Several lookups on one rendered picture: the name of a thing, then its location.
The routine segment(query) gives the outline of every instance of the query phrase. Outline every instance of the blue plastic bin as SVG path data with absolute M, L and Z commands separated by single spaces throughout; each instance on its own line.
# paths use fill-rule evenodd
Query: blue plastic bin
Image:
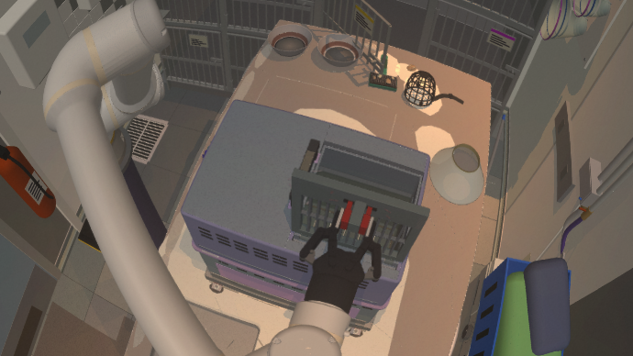
M 530 262 L 507 258 L 499 267 L 483 280 L 482 297 L 477 311 L 477 322 L 472 334 L 469 356 L 493 356 L 497 330 L 501 320 L 504 304 L 505 281 L 507 276 L 515 272 L 523 272 Z M 570 288 L 572 272 L 568 271 Z M 482 312 L 494 306 L 493 311 L 482 319 Z

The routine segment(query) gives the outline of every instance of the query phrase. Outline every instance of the red latch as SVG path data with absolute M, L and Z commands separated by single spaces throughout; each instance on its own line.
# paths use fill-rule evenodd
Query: red latch
M 348 202 L 348 205 L 345 206 L 345 211 L 343 212 L 343 218 L 340 220 L 340 229 L 341 230 L 347 230 L 348 229 L 348 224 L 350 223 L 350 217 L 351 217 L 351 206 L 354 204 L 354 202 Z
M 367 228 L 369 227 L 369 222 L 372 219 L 372 211 L 373 208 L 371 206 L 367 206 L 367 211 L 365 215 L 362 216 L 361 228 L 359 228 L 359 234 L 365 235 L 367 232 Z

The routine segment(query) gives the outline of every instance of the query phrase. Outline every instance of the fire extinguisher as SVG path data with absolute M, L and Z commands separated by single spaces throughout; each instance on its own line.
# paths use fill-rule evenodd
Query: fire extinguisher
M 0 175 L 39 217 L 50 217 L 55 211 L 55 195 L 19 148 L 0 145 Z

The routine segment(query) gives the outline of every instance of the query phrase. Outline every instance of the table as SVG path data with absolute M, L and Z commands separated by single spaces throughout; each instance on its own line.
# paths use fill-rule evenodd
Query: table
M 280 21 L 277 26 L 289 23 Z M 368 85 L 372 70 L 364 58 L 348 71 L 329 65 L 318 53 L 317 43 L 334 31 L 307 27 L 313 39 L 300 56 L 285 58 L 264 44 L 226 108 L 243 100 L 295 112 L 424 151 L 431 158 L 441 149 L 467 143 L 479 153 L 486 179 L 489 83 L 390 47 L 388 74 L 399 76 L 398 91 L 373 88 Z M 413 73 L 406 69 L 410 64 L 434 76 L 438 94 L 454 94 L 464 104 L 442 99 L 425 110 L 410 106 L 402 95 L 405 79 Z M 450 353 L 470 281 L 483 192 L 475 202 L 456 206 L 439 196 L 428 179 L 422 205 L 431 213 L 409 254 L 409 283 L 395 326 L 393 356 Z

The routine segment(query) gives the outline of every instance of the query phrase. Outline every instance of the bowl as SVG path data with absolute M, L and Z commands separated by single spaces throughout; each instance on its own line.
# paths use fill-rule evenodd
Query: bowl
M 354 44 L 352 36 L 340 33 L 322 38 L 318 42 L 318 51 L 329 64 L 337 67 L 351 66 L 361 56 L 361 49 Z
M 268 35 L 268 43 L 275 52 L 284 57 L 294 57 L 303 53 L 311 40 L 310 30 L 296 24 L 279 26 Z

